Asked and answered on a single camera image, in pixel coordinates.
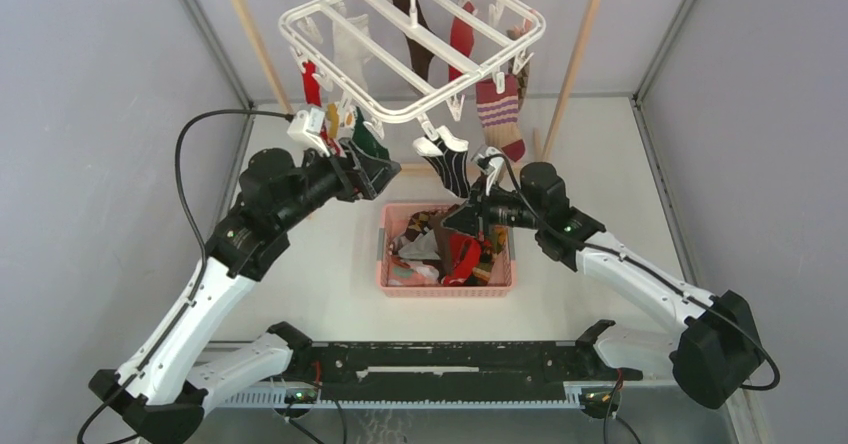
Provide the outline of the brown sock striped cuff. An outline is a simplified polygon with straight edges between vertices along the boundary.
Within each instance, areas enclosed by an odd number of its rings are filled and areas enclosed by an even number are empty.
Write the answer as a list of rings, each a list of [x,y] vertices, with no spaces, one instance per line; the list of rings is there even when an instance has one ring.
[[[441,257],[437,269],[439,270],[439,278],[443,286],[459,287],[464,284],[465,279],[460,278],[455,270],[456,257],[454,256],[454,251],[451,246],[451,239],[455,232],[445,229],[442,226],[441,221],[445,215],[445,213],[442,215],[440,222],[437,223],[434,230],[431,231],[435,233],[439,255]]]

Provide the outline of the plain red sock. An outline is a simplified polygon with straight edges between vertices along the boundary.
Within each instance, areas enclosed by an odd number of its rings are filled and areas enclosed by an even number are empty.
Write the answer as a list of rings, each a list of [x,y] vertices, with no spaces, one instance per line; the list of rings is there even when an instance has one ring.
[[[460,278],[465,279],[464,286],[479,261],[480,247],[476,239],[458,233],[452,236],[451,246],[456,257],[455,270]]]

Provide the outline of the red black argyle sock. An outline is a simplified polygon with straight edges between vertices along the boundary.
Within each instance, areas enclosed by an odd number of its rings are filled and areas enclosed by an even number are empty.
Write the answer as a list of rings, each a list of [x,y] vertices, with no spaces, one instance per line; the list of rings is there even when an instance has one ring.
[[[476,286],[482,287],[489,284],[495,263],[506,248],[507,241],[508,232],[502,226],[491,228],[486,237],[478,241],[480,257],[473,270]]]

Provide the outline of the green dotted sock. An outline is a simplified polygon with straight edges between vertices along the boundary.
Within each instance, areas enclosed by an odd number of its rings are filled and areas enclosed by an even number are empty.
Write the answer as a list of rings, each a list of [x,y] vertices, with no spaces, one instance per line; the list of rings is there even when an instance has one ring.
[[[364,115],[359,108],[356,108],[355,124],[351,139],[368,156],[382,160],[391,159],[389,150],[365,126]]]

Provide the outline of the grey long sock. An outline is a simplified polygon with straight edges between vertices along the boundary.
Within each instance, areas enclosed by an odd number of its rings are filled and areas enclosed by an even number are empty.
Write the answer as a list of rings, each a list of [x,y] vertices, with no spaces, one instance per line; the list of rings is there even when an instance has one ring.
[[[441,259],[434,232],[419,235],[414,241],[400,248],[397,254],[400,258],[410,261],[435,261]]]

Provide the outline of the pink plastic basket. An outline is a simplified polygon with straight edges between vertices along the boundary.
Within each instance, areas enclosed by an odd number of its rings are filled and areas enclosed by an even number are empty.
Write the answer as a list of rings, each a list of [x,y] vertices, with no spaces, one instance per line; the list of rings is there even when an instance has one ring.
[[[442,226],[456,205],[385,205],[379,230],[376,282],[388,297],[504,297],[516,266],[510,232],[496,227],[482,239]]]

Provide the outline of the black white striped sock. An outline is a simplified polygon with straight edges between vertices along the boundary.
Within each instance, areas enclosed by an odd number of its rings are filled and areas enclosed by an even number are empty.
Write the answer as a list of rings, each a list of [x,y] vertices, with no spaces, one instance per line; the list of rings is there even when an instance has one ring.
[[[413,141],[413,149],[436,172],[442,186],[452,195],[466,199],[470,194],[467,176],[469,144],[465,140],[438,137],[431,140],[426,136]]]

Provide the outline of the red white patterned sock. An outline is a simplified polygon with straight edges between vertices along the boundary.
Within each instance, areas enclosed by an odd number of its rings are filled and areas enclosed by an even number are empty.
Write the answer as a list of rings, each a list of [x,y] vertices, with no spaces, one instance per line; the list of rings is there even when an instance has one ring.
[[[314,76],[316,73],[315,64],[311,61],[306,61],[303,64],[303,72],[302,72],[302,82],[303,82],[303,91],[305,102],[307,106],[317,106],[323,109],[323,105],[321,102],[321,86],[319,85],[317,78]],[[321,136],[325,140],[326,144],[330,148],[331,146],[328,144],[327,134],[323,125],[323,129],[321,131]]]

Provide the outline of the wooden hanger stand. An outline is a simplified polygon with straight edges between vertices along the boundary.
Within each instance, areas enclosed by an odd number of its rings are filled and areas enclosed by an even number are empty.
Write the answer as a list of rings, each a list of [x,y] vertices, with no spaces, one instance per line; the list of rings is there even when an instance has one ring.
[[[230,1],[276,102],[281,108],[290,110],[291,100],[286,94],[281,77],[274,66],[247,0]],[[279,17],[277,29],[287,42],[298,71],[303,72],[303,64],[306,61],[314,63],[316,67],[314,76],[321,88],[328,92],[340,89],[341,102],[338,109],[342,116],[348,116],[355,108],[360,108],[366,113],[367,124],[371,125],[376,133],[380,133],[383,127],[389,124],[403,124],[415,118],[423,119],[427,112],[440,105],[447,106],[454,119],[460,119],[465,102],[465,91],[477,82],[489,78],[495,81],[498,92],[502,92],[506,77],[504,66],[510,65],[515,73],[519,73],[533,56],[529,51],[530,47],[546,31],[546,22],[542,14],[520,0],[431,0],[453,17],[466,21],[475,32],[497,45],[498,50],[493,56],[477,63],[458,53],[448,41],[438,37],[424,26],[417,9],[418,0],[361,0],[372,12],[384,18],[404,37],[448,66],[463,71],[459,78],[440,87],[434,87],[416,72],[412,64],[400,61],[385,46],[379,44],[344,16],[347,1],[312,0],[296,6]],[[463,10],[463,5],[469,1],[476,8],[475,16]],[[600,1],[588,0],[547,134],[533,135],[535,156],[539,160],[547,160],[551,155]],[[321,16],[331,23],[337,21],[353,33],[359,42],[373,53],[374,58],[417,91],[419,98],[405,107],[390,109],[380,103],[370,92],[365,94],[359,86],[342,74],[334,64],[332,56],[321,51],[324,39],[314,23],[316,16]]]

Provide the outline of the pink patterned sock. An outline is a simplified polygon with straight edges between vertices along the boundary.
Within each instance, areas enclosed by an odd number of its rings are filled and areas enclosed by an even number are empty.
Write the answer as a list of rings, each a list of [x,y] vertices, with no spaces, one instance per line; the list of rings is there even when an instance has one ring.
[[[434,261],[405,260],[391,256],[386,274],[387,287],[428,287],[441,282],[441,270]]]

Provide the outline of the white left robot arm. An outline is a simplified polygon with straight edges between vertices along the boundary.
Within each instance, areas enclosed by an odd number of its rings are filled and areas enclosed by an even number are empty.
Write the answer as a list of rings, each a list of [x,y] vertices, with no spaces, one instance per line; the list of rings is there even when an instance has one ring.
[[[226,217],[201,243],[184,291],[140,349],[118,369],[98,371],[89,388],[149,443],[184,443],[204,418],[255,383],[311,371],[307,337],[287,325],[200,365],[198,357],[234,309],[289,247],[289,232],[327,201],[374,200],[402,169],[371,157],[349,138],[340,156],[305,151],[300,165],[280,148],[255,154]]]

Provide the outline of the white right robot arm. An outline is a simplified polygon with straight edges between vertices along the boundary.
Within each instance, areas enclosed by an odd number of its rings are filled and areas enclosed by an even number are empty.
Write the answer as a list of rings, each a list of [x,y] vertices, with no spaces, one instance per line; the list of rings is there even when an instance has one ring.
[[[641,309],[661,332],[607,324],[579,352],[578,366],[592,380],[616,368],[671,377],[693,401],[720,408],[737,390],[754,391],[750,379],[761,365],[780,372],[763,346],[751,307],[741,295],[716,295],[674,278],[633,252],[604,224],[575,207],[565,181],[547,162],[525,165],[510,177],[510,190],[485,170],[466,201],[449,212],[445,228],[484,237],[496,226],[529,229],[544,255],[594,279]]]

